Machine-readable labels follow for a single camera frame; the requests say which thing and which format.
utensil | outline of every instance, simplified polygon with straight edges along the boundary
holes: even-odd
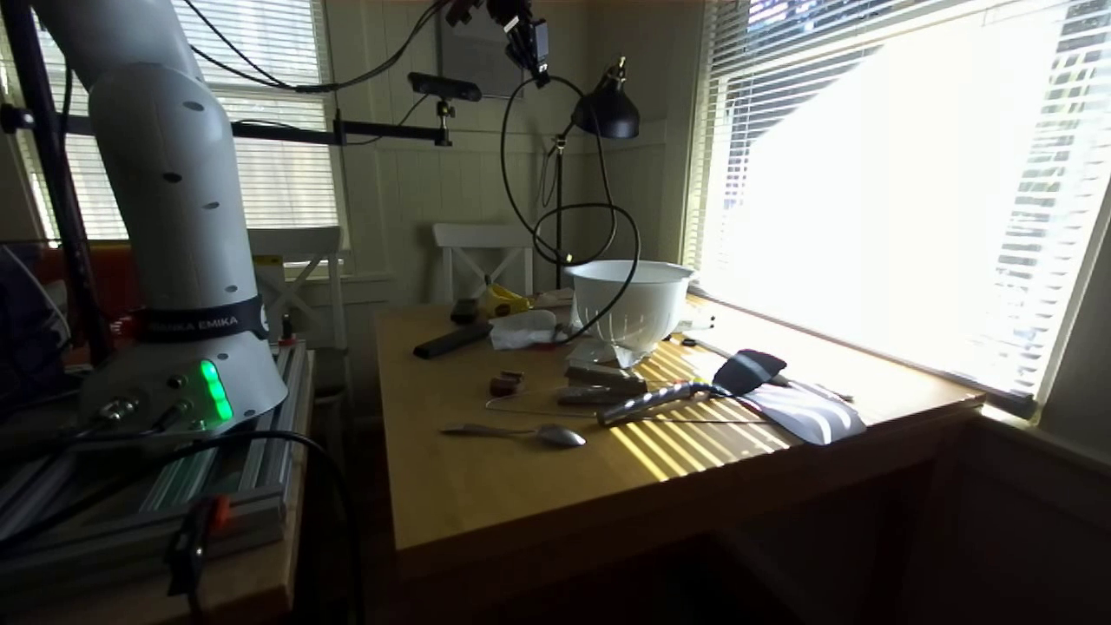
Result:
[[[543,425],[534,431],[527,426],[492,426],[492,425],[458,425],[458,426],[445,426],[442,433],[450,436],[527,436],[549,449],[585,449],[587,436],[563,426],[563,425]]]

wire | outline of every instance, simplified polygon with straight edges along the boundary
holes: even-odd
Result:
[[[259,71],[270,87],[288,87],[283,83],[274,74],[269,74],[264,65],[259,65],[240,45],[232,45],[232,39],[227,39],[211,20],[208,13],[195,2],[195,0],[183,0],[187,9],[195,9],[195,17],[224,40],[230,45],[232,56],[240,56],[249,71]]]
[[[601,242],[595,253],[587,253],[585,259],[576,259],[576,265],[598,259],[598,257],[605,257],[605,253],[613,251],[613,242],[614,242],[614,235],[617,235],[617,215],[630,222],[630,235],[631,235],[631,265],[630,265],[627,282],[622,282],[617,292],[609,297],[609,306],[601,306],[579,330],[575,330],[575,332],[563,339],[563,344],[569,344],[569,339],[590,332],[590,330],[622,303],[622,294],[630,292],[630,285],[631,285],[631,277],[635,277],[635,267],[641,267],[641,253],[642,253],[642,251],[641,251],[641,226],[635,226],[631,213],[627,213],[622,204],[613,201],[601,135],[595,135],[595,150],[598,150],[598,163],[601,163],[605,201],[557,204],[557,208],[543,213],[534,222],[520,213],[520,201],[517,201],[516,182],[512,182],[512,165],[507,165],[507,135],[512,135],[516,103],[517,103],[517,96],[524,93],[527,83],[534,83],[534,81],[520,81],[520,83],[516,87],[516,93],[507,96],[507,108],[504,108],[504,119],[499,119],[499,145],[498,145],[498,157],[499,157],[499,185],[504,185],[504,196],[507,196],[512,213],[517,215],[517,222],[527,230],[534,253],[538,253],[543,259],[557,265],[557,245],[543,235],[543,226],[544,226],[549,220],[557,220],[561,213],[609,213],[609,215],[613,215],[613,226],[609,226],[605,242]],[[585,90],[579,90],[575,81],[568,81],[568,75],[549,75],[549,83],[563,83],[563,87],[569,87],[569,90],[576,93],[576,100],[585,100]],[[563,142],[568,142],[569,131],[575,131],[575,119],[569,119],[568,127],[557,135],[557,150],[563,150]]]
[[[203,7],[195,7],[193,0],[183,0],[183,2],[187,2],[187,7],[197,13],[197,20],[203,20],[232,56],[240,56],[253,74],[238,71],[238,65],[208,56],[207,50],[193,45],[195,56],[203,56],[207,62],[227,71],[227,74],[232,74],[232,75],[240,75],[240,81],[249,81],[249,83],[262,83],[262,87],[274,87],[274,90],[293,90],[293,93],[333,93],[333,90],[349,90],[349,87],[357,87],[357,83],[369,83],[369,81],[389,74],[389,71],[410,52],[415,39],[426,27],[426,20],[436,20],[451,0],[436,0],[436,2],[426,2],[426,7],[422,9],[417,24],[410,27],[407,40],[402,40],[394,56],[387,56],[380,65],[372,65],[372,71],[364,71],[364,74],[357,74],[357,75],[349,75],[349,81],[333,81],[333,83],[284,83],[284,81],[277,81],[274,74],[269,74],[264,65],[259,65],[230,35],[224,35],[224,32],[208,20],[208,13],[207,13]]]
[[[423,100],[426,100],[426,93],[422,93],[395,124],[407,124]],[[372,135],[364,142],[342,142],[342,145],[377,145],[377,142],[381,142],[381,135]]]
[[[197,451],[208,451],[208,449],[232,449],[232,444],[247,444],[247,441],[297,441],[304,444],[312,457],[320,457],[336,485],[336,495],[342,495],[342,508],[345,508],[345,518],[349,518],[349,567],[352,567],[352,602],[356,602],[356,621],[360,625],[364,621],[364,583],[360,583],[360,539],[357,539],[357,527],[356,527],[356,501],[352,501],[352,491],[349,491],[349,479],[345,479],[345,470],[332,457],[326,449],[320,449],[312,436],[304,436],[297,431],[230,431],[224,436],[207,436],[207,441],[193,441],[187,449],[176,449],[176,451],[166,451],[159,457],[150,457],[143,465],[136,465],[136,472],[127,472],[123,479],[86,494],[84,501],[8,536],[0,540],[0,556],[16,553],[17,546],[32,540],[36,536],[49,530],[49,527],[61,527],[64,521],[84,515],[86,508],[114,495],[119,491],[138,484],[138,479],[150,479],[153,472],[159,472],[163,465],[172,462],[180,462],[180,457],[193,457]]]
[[[499,185],[504,185],[504,196],[507,196],[517,222],[527,230],[534,253],[538,253],[543,259],[557,265],[557,245],[544,241],[543,226],[561,215],[561,204],[549,208],[549,213],[543,213],[543,215],[531,222],[531,220],[524,215],[517,196],[516,196],[512,165],[507,165],[507,135],[512,135],[516,103],[517,103],[517,96],[524,93],[524,87],[531,87],[531,83],[534,83],[534,81],[520,81],[520,83],[516,87],[516,93],[507,96],[504,119],[499,119]],[[549,83],[563,83],[563,87],[569,87],[569,90],[576,93],[576,100],[585,100],[585,90],[579,90],[575,81],[568,81],[568,75],[549,75]],[[544,165],[557,160],[557,152],[563,150],[563,142],[568,142],[569,131],[575,131],[575,119],[569,119],[568,127],[557,135],[557,145],[544,152]],[[605,189],[605,201],[595,201],[595,204],[614,208],[614,201],[613,201],[613,185],[609,185],[609,169],[605,169],[601,135],[595,135],[595,150],[598,150],[598,172],[601,172],[601,189]],[[590,259],[605,257],[605,253],[614,245],[614,235],[617,235],[617,215],[613,213],[605,242],[601,242],[598,251],[585,253],[576,265],[590,265]]]

black desk lamp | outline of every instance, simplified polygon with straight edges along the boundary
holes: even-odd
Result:
[[[641,135],[641,111],[635,103],[627,96],[627,56],[605,71],[605,75],[598,81],[598,87],[590,93],[579,96],[576,111],[575,111],[575,124],[601,135],[601,138],[635,138]],[[575,131],[575,124],[557,135],[557,242],[553,242],[553,257],[557,257],[557,287],[563,287],[563,267],[568,267],[568,251],[563,251],[563,150],[568,150],[568,135]]]

window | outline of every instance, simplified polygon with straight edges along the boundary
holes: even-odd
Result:
[[[1108,0],[720,0],[687,234],[703,287],[1044,400],[1111,172],[1108,17]]]
[[[284,83],[323,83],[323,27],[320,2],[312,0],[195,0],[220,32],[238,40],[259,65],[283,75]],[[227,65],[247,71],[183,2],[174,0],[183,35],[203,52]],[[68,93],[68,60],[41,35],[41,56],[54,81],[56,103],[64,111]],[[323,93],[284,93],[259,87],[244,75],[203,62],[208,87],[224,100],[232,121],[277,121],[300,127],[326,127],[332,111]],[[86,93],[73,90],[73,113],[86,113]],[[32,189],[40,198],[41,226],[56,235],[49,196],[41,189],[41,169],[32,142],[21,142]],[[70,131],[68,138],[77,201],[91,241],[127,241],[127,226],[102,165],[102,152],[91,135]],[[315,142],[270,142],[270,138],[238,138],[244,213],[249,230],[300,230],[300,226],[336,226],[336,163],[332,145]]]

metal rod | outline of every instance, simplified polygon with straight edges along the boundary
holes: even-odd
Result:
[[[91,361],[106,366],[111,354],[111,332],[108,332],[108,322],[102,318],[91,241],[82,220],[82,204],[77,204],[77,190],[73,190],[73,177],[64,150],[68,135],[49,93],[49,75],[41,65],[41,50],[40,50],[30,0],[5,0],[5,27],[11,39],[11,56],[21,75],[26,103],[36,119],[32,135],[40,145],[45,189],[54,198],[61,235],[64,235],[68,285],[77,309],[77,322],[91,339]]]

